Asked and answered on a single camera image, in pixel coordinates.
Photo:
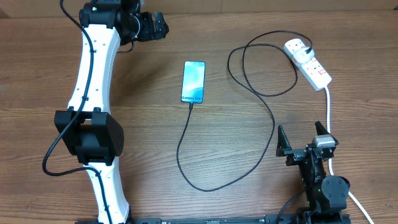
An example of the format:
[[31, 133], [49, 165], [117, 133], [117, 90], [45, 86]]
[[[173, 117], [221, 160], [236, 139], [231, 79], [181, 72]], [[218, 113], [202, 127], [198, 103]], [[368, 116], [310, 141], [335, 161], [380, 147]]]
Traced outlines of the blue smartphone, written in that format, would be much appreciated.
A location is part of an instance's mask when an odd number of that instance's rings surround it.
[[186, 61], [184, 63], [181, 102], [203, 102], [205, 68], [205, 62], [202, 61]]

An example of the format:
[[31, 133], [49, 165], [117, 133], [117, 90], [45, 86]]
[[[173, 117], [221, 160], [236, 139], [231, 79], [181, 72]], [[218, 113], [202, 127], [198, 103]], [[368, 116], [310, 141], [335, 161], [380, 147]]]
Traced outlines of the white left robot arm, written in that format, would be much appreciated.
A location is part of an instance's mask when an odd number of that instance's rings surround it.
[[98, 206], [94, 223], [132, 223], [119, 171], [124, 130], [112, 117], [110, 88], [120, 47], [160, 40], [169, 33], [161, 12], [143, 12], [142, 1], [90, 1], [70, 16], [82, 33], [82, 51], [75, 89], [65, 110], [56, 111], [59, 135], [81, 167], [59, 173], [87, 172]]

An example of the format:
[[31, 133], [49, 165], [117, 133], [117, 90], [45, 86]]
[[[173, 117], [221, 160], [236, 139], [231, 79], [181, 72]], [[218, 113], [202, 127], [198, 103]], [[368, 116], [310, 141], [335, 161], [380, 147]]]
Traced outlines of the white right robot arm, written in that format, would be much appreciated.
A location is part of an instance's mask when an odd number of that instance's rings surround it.
[[[291, 198], [277, 215], [276, 223], [350, 223], [349, 215], [342, 214], [347, 208], [350, 188], [348, 179], [327, 175], [323, 162], [334, 157], [338, 141], [317, 121], [317, 135], [304, 149], [292, 149], [284, 132], [278, 126], [277, 157], [285, 157], [287, 166], [298, 166], [303, 190]], [[282, 217], [285, 208], [305, 194], [307, 207], [298, 208], [294, 215]]]

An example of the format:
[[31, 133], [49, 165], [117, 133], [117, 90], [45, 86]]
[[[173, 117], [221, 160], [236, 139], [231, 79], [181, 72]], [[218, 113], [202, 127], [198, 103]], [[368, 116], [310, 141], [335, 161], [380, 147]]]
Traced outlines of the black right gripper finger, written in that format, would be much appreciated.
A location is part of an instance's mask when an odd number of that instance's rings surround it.
[[278, 126], [277, 131], [277, 149], [276, 149], [276, 156], [282, 157], [286, 156], [292, 150], [289, 140], [284, 132], [283, 126]]
[[320, 121], [315, 122], [315, 127], [318, 136], [330, 134], [330, 132], [326, 130], [326, 128], [324, 127], [324, 125], [321, 124]]

